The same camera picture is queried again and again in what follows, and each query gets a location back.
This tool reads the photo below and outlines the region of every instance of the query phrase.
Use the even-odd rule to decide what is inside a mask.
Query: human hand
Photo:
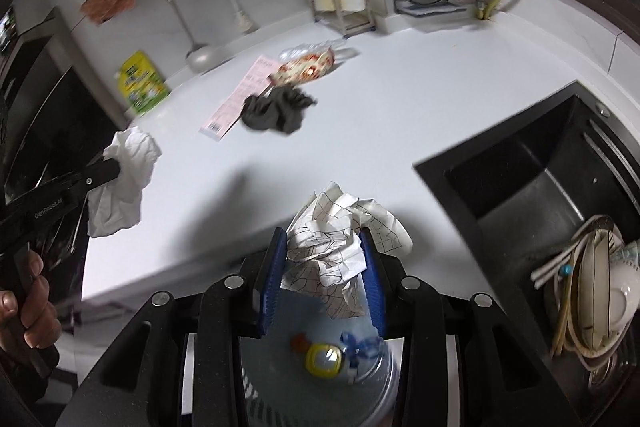
[[[30,347],[49,347],[59,339],[62,327],[55,307],[49,302],[49,283],[40,275],[44,267],[42,259],[30,251],[28,263],[34,279],[20,312],[20,320],[26,330],[24,340]],[[17,311],[18,302],[14,293],[0,291],[0,347],[18,362],[29,365],[26,354],[5,327]]]

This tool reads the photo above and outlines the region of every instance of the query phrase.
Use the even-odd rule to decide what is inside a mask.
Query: kitchen sink
[[[638,425],[640,400],[628,397],[640,396],[640,317],[591,375],[573,353],[549,357],[553,326],[529,274],[593,214],[612,216],[625,242],[640,237],[639,159],[625,127],[576,82],[415,166],[585,425]]]

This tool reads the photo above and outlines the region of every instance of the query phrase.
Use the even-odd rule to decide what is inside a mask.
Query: kitchen counter
[[[236,124],[220,142],[198,132],[260,54],[335,39],[307,25],[185,82],[137,119],[162,150],[142,222],[91,239],[82,299],[137,305],[159,289],[203,291],[268,244],[314,191],[335,181],[395,214],[414,240],[408,273],[441,293],[491,292],[412,165],[538,102],[579,75],[495,22],[450,30],[368,33],[358,55],[303,86],[318,100],[291,136]]]

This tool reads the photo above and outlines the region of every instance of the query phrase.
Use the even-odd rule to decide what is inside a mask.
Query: receipt
[[[275,73],[281,65],[281,62],[264,55],[258,57],[238,87],[200,128],[200,132],[214,140],[222,139],[240,118],[244,100],[252,94],[260,95],[269,89],[271,87],[269,75]]]
[[[400,221],[374,200],[360,200],[331,183],[313,194],[287,229],[287,257],[293,261],[281,288],[319,297],[336,318],[364,314],[358,277],[367,267],[358,234],[371,232],[380,253],[405,255],[413,247]]]

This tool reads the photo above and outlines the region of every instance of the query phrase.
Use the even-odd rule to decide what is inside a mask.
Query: cup
[[[609,329],[621,331],[631,321],[640,303],[638,266],[623,259],[609,267]]]

